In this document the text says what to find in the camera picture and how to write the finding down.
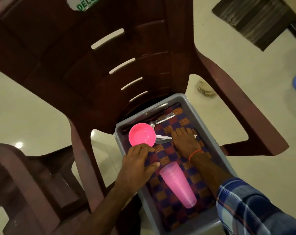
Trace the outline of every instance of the plaid shirt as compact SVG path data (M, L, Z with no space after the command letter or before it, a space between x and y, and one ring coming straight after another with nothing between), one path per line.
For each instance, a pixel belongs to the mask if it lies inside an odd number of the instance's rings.
M217 195L217 212L230 234L296 235L296 219L243 180L227 180Z

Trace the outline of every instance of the plastic tumbler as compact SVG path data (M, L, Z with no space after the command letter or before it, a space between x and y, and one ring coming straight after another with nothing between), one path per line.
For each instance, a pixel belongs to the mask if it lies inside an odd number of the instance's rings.
M162 168L160 175L186 208L195 206L197 198L177 162L171 162Z

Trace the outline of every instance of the beige floor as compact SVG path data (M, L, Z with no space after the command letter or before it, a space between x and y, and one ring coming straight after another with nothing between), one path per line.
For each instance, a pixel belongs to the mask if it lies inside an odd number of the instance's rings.
M211 13L219 1L194 0L195 43L237 82L290 145L276 157L228 160L239 177L296 218L296 92L291 86L296 75L296 39L285 31L261 52ZM197 92L198 81L199 76L190 76L186 95L216 141L222 145L247 139L219 97L209 99ZM121 154L112 135L93 132L96 160L109 185L121 168ZM46 154L71 144L70 127L62 113L0 73L0 142L22 142L26 155ZM75 165L73 172L78 176ZM6 222L0 208L0 234ZM146 220L142 234L153 234Z

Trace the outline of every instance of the orange bracelet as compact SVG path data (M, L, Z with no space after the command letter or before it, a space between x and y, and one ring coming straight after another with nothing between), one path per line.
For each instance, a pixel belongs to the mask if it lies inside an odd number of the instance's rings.
M202 152L203 154L205 153L205 152L202 151L201 149L198 149L198 150L194 151L194 152L189 156L188 161L190 162L191 157L192 157L195 153L198 153L198 152Z

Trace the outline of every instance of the person's left hand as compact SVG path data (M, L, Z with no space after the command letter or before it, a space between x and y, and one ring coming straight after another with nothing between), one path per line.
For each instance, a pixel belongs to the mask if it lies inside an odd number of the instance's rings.
M124 156L122 168L114 186L121 193L132 196L143 187L159 168L160 162L155 162L145 168L144 163L148 152L154 152L154 148L142 143L131 147L127 155Z

